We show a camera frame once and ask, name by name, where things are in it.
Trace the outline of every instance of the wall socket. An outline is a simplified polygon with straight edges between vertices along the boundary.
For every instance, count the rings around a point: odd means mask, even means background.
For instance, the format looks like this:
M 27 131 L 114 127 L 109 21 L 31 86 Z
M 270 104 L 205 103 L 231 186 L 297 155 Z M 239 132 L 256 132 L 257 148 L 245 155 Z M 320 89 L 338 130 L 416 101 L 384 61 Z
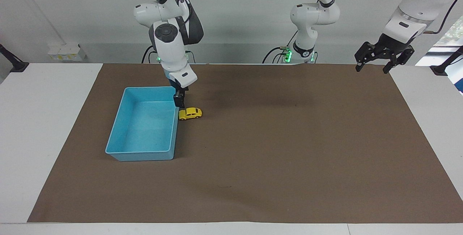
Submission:
M 80 44 L 50 46 L 48 56 L 54 61 L 83 61 L 86 54 Z

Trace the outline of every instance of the green led light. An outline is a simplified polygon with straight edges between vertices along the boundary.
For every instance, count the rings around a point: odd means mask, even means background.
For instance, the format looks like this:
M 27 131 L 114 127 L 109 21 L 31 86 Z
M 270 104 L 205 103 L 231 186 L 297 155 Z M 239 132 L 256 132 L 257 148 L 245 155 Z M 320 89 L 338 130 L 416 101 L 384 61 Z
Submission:
M 286 57 L 285 57 L 285 62 L 286 63 L 290 63 L 291 62 L 291 56 L 293 56 L 293 52 L 291 50 L 288 49 L 288 53 L 286 54 Z

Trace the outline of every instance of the yellow toy car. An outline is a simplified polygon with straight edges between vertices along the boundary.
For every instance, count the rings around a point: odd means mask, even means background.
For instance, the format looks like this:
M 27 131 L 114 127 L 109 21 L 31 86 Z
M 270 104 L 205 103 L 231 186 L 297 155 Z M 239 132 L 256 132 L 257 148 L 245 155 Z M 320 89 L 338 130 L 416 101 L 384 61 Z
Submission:
M 178 112 L 178 119 L 187 120 L 191 118 L 201 118 L 202 111 L 199 108 L 187 108 Z

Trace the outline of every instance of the white wall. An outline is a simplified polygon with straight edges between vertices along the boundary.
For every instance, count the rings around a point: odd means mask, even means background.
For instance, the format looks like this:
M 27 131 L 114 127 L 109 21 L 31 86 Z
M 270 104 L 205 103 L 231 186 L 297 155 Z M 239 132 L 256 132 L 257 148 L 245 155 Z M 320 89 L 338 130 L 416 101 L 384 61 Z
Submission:
M 147 29 L 134 20 L 132 9 L 146 1 L 35 0 L 65 41 L 80 43 L 87 61 L 94 63 L 140 61 L 149 38 Z M 271 47 L 286 44 L 296 30 L 289 19 L 292 6 L 310 1 L 315 0 L 192 0 L 205 37 L 191 50 L 202 63 L 259 63 Z M 339 22 L 317 26 L 319 62 L 354 63 L 356 50 L 364 41 L 377 41 L 400 0 L 337 2 L 342 11 Z M 462 14 L 463 1 L 455 6 L 444 31 Z M 439 38 L 426 35 L 415 40 L 417 52 L 410 64 Z M 47 43 L 58 39 L 24 0 L 0 0 L 0 42 L 25 61 L 51 62 Z

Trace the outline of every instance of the window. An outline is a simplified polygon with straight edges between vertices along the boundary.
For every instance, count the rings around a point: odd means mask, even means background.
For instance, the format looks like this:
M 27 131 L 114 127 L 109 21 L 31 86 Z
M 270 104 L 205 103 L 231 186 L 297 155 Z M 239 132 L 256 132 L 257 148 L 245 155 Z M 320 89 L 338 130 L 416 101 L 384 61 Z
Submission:
M 456 21 L 450 30 L 435 44 L 435 47 L 463 45 L 463 16 Z

